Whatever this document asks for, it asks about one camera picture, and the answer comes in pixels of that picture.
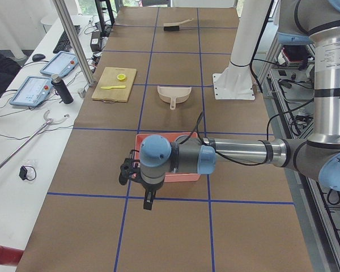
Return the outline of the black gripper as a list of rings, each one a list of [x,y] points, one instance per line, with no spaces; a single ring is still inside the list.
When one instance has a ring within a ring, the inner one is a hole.
[[[135,152],[139,151],[130,150],[129,156],[126,157],[121,164],[118,180],[121,185],[126,185],[128,181],[141,184],[145,189],[143,208],[145,210],[152,210],[154,196],[156,195],[156,191],[163,186],[164,178],[161,178],[160,181],[156,181],[154,184],[146,182],[141,174],[141,168],[139,166],[140,160],[134,159]]]

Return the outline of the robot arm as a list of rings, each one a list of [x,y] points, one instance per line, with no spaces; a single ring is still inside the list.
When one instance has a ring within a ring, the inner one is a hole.
[[[240,141],[161,135],[146,137],[139,159],[126,158],[119,182],[141,184],[143,207],[152,208],[166,173],[210,174],[218,159],[245,166],[273,164],[292,169],[340,192],[340,1],[283,1],[280,41],[304,36],[315,45],[313,131],[307,139]]]

